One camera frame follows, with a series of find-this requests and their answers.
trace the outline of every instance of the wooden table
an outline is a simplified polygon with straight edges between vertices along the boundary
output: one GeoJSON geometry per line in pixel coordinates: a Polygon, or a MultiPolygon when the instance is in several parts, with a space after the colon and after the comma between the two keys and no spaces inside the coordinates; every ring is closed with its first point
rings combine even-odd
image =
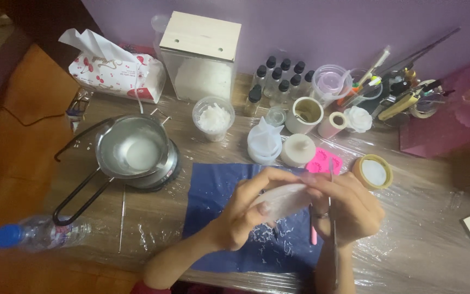
{"type": "MultiPolygon", "coordinates": [[[[150,256],[179,241],[192,163],[252,163],[246,151],[246,136],[258,119],[239,116],[248,88],[246,77],[237,79],[233,104],[238,116],[225,139],[216,143],[206,141],[194,126],[193,103],[161,98],[157,107],[173,117],[165,128],[182,155],[178,179],[163,190],[149,194],[114,181],[83,214],[92,224],[92,232],[85,244],[59,250],[60,253],[141,271],[150,256]],[[125,215],[121,230],[123,196],[125,215]]],[[[145,113],[154,108],[144,104],[145,113]]],[[[95,94],[79,130],[108,117],[138,112],[135,100],[95,94]]],[[[284,130],[282,135],[285,139],[290,133],[284,130]]],[[[384,128],[374,128],[363,134],[341,132],[330,140],[321,139],[315,132],[309,136],[317,146],[343,159],[342,172],[349,170],[356,158],[369,153],[386,159],[394,171],[391,187],[374,192],[386,211],[381,231],[360,240],[354,252],[359,292],[470,293],[470,239],[459,223],[460,218],[470,215],[470,196],[452,192],[447,163],[398,152],[398,132],[384,128]]],[[[60,157],[58,175],[45,199],[48,212],[52,212],[97,168],[94,139],[92,133],[88,134],[60,157]]],[[[103,180],[104,176],[94,178],[63,214],[75,212],[103,180]]],[[[215,274],[188,270],[181,279],[275,293],[299,292],[302,287],[295,274],[215,274]]]]}

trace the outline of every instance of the plastic water bottle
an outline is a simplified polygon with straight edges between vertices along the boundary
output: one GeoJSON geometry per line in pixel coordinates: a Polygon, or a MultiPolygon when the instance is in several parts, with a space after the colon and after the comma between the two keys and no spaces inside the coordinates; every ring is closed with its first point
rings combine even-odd
{"type": "Polygon", "coordinates": [[[57,226],[52,216],[33,216],[18,224],[5,224],[0,228],[0,249],[19,247],[29,252],[76,246],[91,231],[91,225],[78,218],[66,226],[57,226]]]}

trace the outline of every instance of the pink pen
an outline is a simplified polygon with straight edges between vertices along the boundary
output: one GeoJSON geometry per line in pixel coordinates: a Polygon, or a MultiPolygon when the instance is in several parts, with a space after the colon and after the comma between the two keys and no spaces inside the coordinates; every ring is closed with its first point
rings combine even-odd
{"type": "Polygon", "coordinates": [[[310,238],[311,244],[316,245],[317,244],[317,231],[315,231],[315,227],[313,226],[313,223],[311,223],[313,220],[312,210],[313,210],[313,205],[309,204],[309,216],[310,216],[309,226],[311,227],[309,238],[310,238]]]}

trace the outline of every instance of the hand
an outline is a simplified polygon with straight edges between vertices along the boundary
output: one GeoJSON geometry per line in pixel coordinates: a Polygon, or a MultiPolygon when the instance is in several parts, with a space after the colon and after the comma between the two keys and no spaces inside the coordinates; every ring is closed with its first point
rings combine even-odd
{"type": "Polygon", "coordinates": [[[296,175],[272,167],[265,168],[252,179],[241,180],[224,211],[205,227],[216,249],[240,249],[248,240],[250,231],[256,225],[263,223],[269,212],[266,201],[250,208],[258,193],[262,189],[272,189],[292,183],[300,183],[296,175]]]}
{"type": "Polygon", "coordinates": [[[364,188],[353,173],[333,176],[333,183],[327,173],[305,173],[300,178],[310,187],[307,192],[312,196],[312,223],[324,241],[331,234],[330,219],[323,217],[329,207],[328,197],[332,201],[339,248],[374,235],[380,229],[385,212],[378,199],[364,188]]]}

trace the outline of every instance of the white flower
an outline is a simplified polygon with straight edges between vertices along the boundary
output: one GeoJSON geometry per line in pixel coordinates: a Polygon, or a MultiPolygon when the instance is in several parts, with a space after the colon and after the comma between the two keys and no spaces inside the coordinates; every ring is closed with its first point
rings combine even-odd
{"type": "Polygon", "coordinates": [[[347,127],[358,133],[364,133],[371,129],[371,125],[373,125],[373,117],[369,115],[367,110],[358,106],[344,110],[344,115],[347,118],[347,127]]]}

